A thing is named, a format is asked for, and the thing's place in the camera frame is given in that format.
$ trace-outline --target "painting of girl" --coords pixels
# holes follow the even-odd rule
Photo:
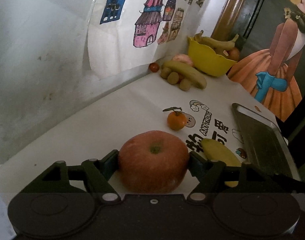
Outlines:
[[[302,99],[294,72],[305,45],[305,0],[290,1],[297,8],[285,11],[270,48],[245,57],[228,74],[283,122]]]

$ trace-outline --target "yellow bowl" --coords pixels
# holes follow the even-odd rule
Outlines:
[[[188,56],[192,59],[194,66],[208,75],[214,77],[222,76],[237,63],[234,60],[216,54],[211,47],[199,44],[192,37],[188,37],[188,42]]]

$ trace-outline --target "white wall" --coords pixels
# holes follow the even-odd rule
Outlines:
[[[147,73],[146,65],[103,80],[92,72],[85,43],[93,1],[0,0],[0,164],[62,120]],[[225,2],[205,1],[199,29],[206,35]]]

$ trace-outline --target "dark braided hair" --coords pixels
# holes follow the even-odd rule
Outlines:
[[[297,23],[300,32],[305,34],[305,14],[300,10],[290,12],[291,19]]]

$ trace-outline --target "metal tray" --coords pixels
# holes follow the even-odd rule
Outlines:
[[[248,159],[267,174],[284,174],[300,180],[298,170],[279,128],[267,118],[240,104],[232,104]]]

